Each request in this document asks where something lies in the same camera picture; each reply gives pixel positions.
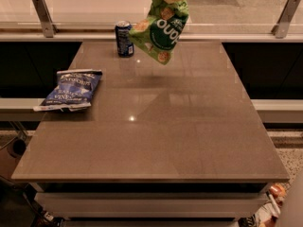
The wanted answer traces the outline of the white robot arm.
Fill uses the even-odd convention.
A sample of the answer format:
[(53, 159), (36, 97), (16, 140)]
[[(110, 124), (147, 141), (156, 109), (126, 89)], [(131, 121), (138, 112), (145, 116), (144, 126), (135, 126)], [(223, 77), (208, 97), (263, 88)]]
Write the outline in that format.
[[(169, 3), (173, 3), (179, 0), (165, 0)], [(276, 30), (282, 28), (282, 24), (287, 26), (296, 10), (294, 0), (287, 0), (286, 5), (278, 19), (278, 25), (273, 28), (274, 34), (278, 34)], [(272, 208), (265, 208), (265, 210), (275, 210), (276, 215), (272, 213), (270, 217), (265, 219), (267, 212), (262, 210), (256, 213), (256, 217), (260, 218), (257, 222), (257, 227), (303, 227), (303, 170), (301, 169), (296, 175), (294, 181), (291, 184), (291, 188), (286, 196), (286, 200), (283, 202), (282, 208), (279, 208), (277, 204), (278, 197), (274, 197), (274, 192), (271, 190), (268, 192), (270, 198), (270, 204)]]

